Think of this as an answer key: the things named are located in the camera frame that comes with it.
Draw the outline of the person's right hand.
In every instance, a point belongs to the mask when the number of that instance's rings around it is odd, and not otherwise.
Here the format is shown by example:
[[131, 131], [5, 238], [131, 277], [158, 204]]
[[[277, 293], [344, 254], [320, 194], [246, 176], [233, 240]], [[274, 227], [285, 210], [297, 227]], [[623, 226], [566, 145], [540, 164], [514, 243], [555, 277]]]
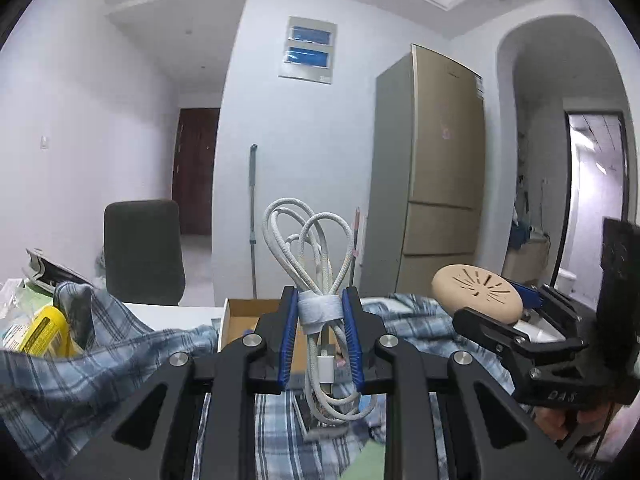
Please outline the person's right hand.
[[615, 419], [622, 408], [623, 405], [619, 403], [605, 403], [589, 411], [575, 412], [536, 406], [533, 409], [533, 421], [558, 448], [562, 448], [581, 429], [582, 437], [575, 443], [574, 449], [583, 453], [593, 451], [602, 440], [602, 454], [605, 448], [616, 448], [620, 430]]

